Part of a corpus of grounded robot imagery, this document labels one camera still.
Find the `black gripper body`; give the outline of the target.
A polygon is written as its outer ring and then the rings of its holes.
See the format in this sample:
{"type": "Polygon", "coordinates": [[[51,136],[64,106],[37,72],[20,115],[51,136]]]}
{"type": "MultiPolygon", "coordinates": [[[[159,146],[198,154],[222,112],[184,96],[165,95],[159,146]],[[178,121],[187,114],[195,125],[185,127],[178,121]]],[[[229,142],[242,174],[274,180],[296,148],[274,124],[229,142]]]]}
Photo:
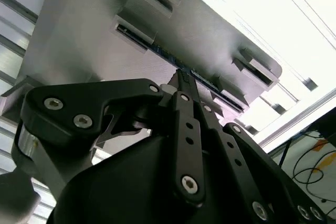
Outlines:
{"type": "Polygon", "coordinates": [[[251,223],[250,200],[199,137],[148,137],[75,176],[49,223],[251,223]]]}

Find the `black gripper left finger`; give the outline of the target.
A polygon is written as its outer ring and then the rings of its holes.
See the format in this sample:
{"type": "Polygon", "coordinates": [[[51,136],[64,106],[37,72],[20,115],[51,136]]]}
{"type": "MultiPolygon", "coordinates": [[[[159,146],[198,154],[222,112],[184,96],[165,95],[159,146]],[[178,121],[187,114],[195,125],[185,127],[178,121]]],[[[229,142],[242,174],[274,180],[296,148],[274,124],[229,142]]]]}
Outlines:
{"type": "Polygon", "coordinates": [[[16,146],[58,200],[81,172],[151,136],[199,137],[178,70],[164,91],[148,79],[43,86],[23,102],[16,146]]]}

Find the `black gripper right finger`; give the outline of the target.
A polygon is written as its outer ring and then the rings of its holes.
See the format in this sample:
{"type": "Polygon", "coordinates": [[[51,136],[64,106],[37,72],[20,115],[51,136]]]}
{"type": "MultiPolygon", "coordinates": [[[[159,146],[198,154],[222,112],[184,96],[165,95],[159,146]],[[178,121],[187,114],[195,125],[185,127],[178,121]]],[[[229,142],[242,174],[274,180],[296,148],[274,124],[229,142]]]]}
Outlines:
{"type": "Polygon", "coordinates": [[[200,101],[195,79],[183,75],[201,126],[216,205],[224,223],[327,223],[322,210],[235,123],[221,126],[200,101]]]}

